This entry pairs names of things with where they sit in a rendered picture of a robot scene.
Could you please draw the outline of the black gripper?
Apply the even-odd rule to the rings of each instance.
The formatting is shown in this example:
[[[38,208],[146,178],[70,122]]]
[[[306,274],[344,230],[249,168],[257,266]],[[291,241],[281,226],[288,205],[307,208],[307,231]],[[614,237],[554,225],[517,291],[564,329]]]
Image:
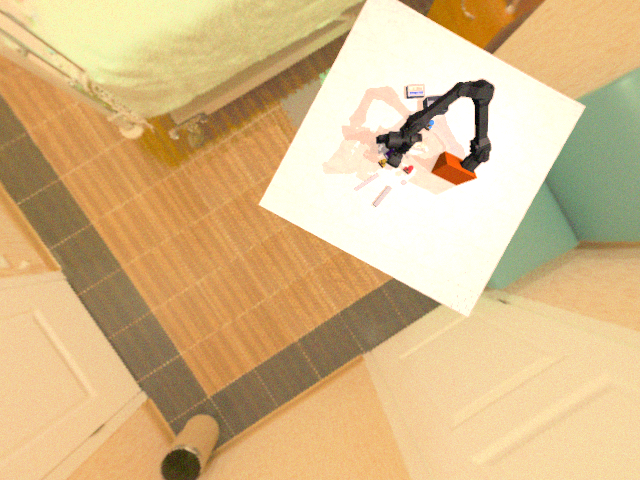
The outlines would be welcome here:
[[[402,162],[402,158],[403,155],[405,155],[407,152],[409,152],[410,149],[404,149],[401,147],[398,148],[398,150],[396,152],[392,151],[390,157],[387,160],[387,164],[390,165],[391,167],[397,169],[400,165],[400,163]],[[403,155],[402,155],[403,154]]]

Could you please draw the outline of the pale pink flat bar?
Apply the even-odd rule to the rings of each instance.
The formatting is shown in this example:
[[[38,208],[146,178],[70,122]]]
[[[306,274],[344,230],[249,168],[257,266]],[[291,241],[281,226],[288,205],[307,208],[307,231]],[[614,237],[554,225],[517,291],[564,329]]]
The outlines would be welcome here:
[[[354,189],[357,191],[360,188],[362,188],[363,186],[365,186],[366,184],[368,184],[369,182],[371,182],[372,180],[374,180],[375,178],[377,178],[379,175],[376,173],[375,175],[373,175],[372,177],[370,177],[369,179],[367,179],[366,181],[364,181],[363,183],[361,183],[360,185],[358,185],[357,187],[355,187]]]

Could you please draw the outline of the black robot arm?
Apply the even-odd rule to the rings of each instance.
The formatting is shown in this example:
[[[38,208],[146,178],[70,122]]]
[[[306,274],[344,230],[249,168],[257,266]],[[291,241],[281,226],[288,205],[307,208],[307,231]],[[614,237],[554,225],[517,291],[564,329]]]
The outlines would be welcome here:
[[[423,133],[419,132],[433,117],[460,97],[469,97],[475,105],[475,138],[469,140],[470,153],[460,164],[462,168],[474,173],[481,162],[486,163],[490,160],[492,146],[488,138],[488,107],[494,98],[494,93],[495,86],[483,79],[458,82],[430,106],[409,116],[407,121],[399,127],[399,131],[388,131],[385,147],[388,150],[394,149],[396,152],[401,146],[404,149],[410,149],[417,142],[422,142]],[[409,131],[406,131],[406,128]]]

